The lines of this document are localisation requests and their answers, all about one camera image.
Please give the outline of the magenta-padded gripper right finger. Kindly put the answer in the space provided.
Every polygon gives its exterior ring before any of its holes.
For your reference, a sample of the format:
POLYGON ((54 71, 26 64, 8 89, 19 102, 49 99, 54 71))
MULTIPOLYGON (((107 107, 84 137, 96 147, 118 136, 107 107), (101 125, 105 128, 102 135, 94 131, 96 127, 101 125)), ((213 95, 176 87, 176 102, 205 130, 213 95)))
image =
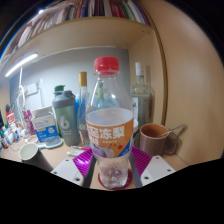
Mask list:
POLYGON ((129 161, 133 181, 137 188, 148 185, 175 172, 161 156, 151 157, 136 147, 132 147, 129 161))

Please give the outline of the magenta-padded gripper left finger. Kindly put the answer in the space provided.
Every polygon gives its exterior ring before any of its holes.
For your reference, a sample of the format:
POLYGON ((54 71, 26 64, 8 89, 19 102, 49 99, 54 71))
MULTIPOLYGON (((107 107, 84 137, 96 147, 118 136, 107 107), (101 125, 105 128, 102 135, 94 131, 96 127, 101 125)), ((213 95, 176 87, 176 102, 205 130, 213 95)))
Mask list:
POLYGON ((96 158, 92 150, 73 150, 51 173, 84 188, 93 188, 98 181, 96 158))

